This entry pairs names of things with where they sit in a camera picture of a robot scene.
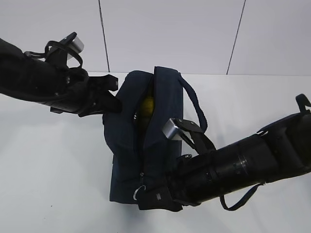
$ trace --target black strap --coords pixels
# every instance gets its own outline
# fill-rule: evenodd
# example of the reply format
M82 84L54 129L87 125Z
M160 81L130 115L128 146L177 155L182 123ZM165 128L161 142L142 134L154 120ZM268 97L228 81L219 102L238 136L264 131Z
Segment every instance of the black strap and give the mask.
M202 109L200 108L200 105L199 105L199 100L198 100L198 97L194 91L194 89L189 85L189 83L186 82L186 80L184 80L181 75L179 76L179 82L180 84L183 86L183 88L186 90L194 108L195 108L195 111L198 115L198 118L199 118L199 123L200 123L200 127L201 129L203 130L203 132L206 131L207 129L207 120L205 118L205 115L202 111Z
M253 186L250 190L247 191L247 193L245 193L245 195L233 206L228 207L227 204L225 203L225 197L224 195L220 196L220 203L222 204L223 208L225 210L228 211L235 211L239 208L241 208L242 206L244 206L247 201L253 196L253 194L257 191L259 186L264 185L264 183L259 183L255 186Z
M79 66L78 68L81 68L82 67L82 63L83 63L83 60L82 58L80 57L79 54L77 54L73 49L65 46L65 45L62 45L61 43L57 42L57 41L53 41L53 40L50 40L47 45L45 46L45 54L48 54L50 48L49 47L56 47L60 50L63 50L63 51L66 51L68 54L70 54L71 56L73 56L78 62L79 62Z
M301 113L307 112L306 107L311 107L311 103L304 94L296 96L296 102L298 104Z

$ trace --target white wall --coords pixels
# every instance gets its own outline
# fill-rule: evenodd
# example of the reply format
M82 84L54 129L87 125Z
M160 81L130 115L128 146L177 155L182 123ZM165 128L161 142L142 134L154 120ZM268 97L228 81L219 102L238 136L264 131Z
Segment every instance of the white wall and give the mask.
M112 72L226 74L243 0L101 0Z
M122 83L125 74L115 75ZM297 94L311 97L311 77L184 77L198 94L207 135L218 148L297 112ZM46 106L4 96L0 106L0 232L309 232L310 174L261 187L236 212L223 210L218 199L179 213L139 211L108 201L112 153L100 116L52 114ZM187 97L185 118L197 122ZM228 195L228 204L244 193Z
M0 38L23 51L43 52L48 41L77 32L85 44L84 68L107 72L99 14L97 0L1 0Z
M246 0L229 74L311 75L310 0Z

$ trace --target bag handle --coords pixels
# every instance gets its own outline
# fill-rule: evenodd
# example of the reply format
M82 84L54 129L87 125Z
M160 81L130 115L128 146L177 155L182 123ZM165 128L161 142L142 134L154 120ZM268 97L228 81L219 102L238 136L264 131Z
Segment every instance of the bag handle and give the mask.
M203 130L203 132L205 133L206 129L207 129L207 120L206 117L202 111L202 109L200 108L199 105L199 100L198 97L194 91L194 89L189 85L189 83L187 83L186 80L183 79L183 77L181 77L181 75L179 75L179 82L180 84L183 86L183 88L186 90L194 108L195 111L198 115L199 118L199 123L200 123L200 127Z

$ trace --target zipper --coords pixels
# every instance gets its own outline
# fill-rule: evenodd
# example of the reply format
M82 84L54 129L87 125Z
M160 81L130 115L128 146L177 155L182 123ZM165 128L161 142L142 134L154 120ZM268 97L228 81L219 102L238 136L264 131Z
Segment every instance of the zipper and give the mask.
M153 112L152 112L152 115L151 115L151 117L150 117L150 121L149 121L148 126L147 126L147 128L146 128L145 137L146 137L146 134L147 134L147 132L148 132L150 123L151 123L151 121L152 121L152 119L153 119L153 117L154 117L154 115L155 115L155 109L156 109L156 68L155 68L155 71L154 71L153 84L154 84L154 86L153 86L153 92L154 92L154 94L153 94L153 99L154 99L154 110L153 110ZM143 148L145 147L145 138L144 138L144 141L143 141L143 143L142 143L142 147L143 147Z
M155 80L155 76L153 78L151 78L151 80L149 81L149 83L147 85L147 88L144 90L143 94L141 95L140 99L138 100L138 103L136 105L136 109L135 109L134 114L133 114L133 126L134 126L134 135L135 135L134 136L134 142L133 142L134 143L133 149L134 149L134 153L137 153L137 155L138 155L138 157L140 159L140 162L141 162L140 174L139 174L139 176L140 176L140 185L141 186L144 185L144 155L143 155L143 147L144 147L146 132L147 132L147 129L148 129L149 126L147 126L143 138L140 139L141 144L139 144L139 141L138 141L138 129L137 129L138 128L138 111L140 109L142 101L147 97L147 93L148 93L148 90L150 88L150 85L152 84L152 82L154 82L154 80Z

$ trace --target metal ring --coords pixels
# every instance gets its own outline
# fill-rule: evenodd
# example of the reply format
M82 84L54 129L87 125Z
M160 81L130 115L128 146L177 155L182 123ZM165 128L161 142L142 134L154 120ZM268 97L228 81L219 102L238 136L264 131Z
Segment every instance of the metal ring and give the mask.
M146 191L146 186L145 186L145 185L142 185L141 187L139 187L138 189L136 189L135 192L134 192L134 194L133 194L133 199L134 199L134 200L137 200L137 199L136 199L136 194L138 193L138 191L139 191L142 187L144 187L144 191Z

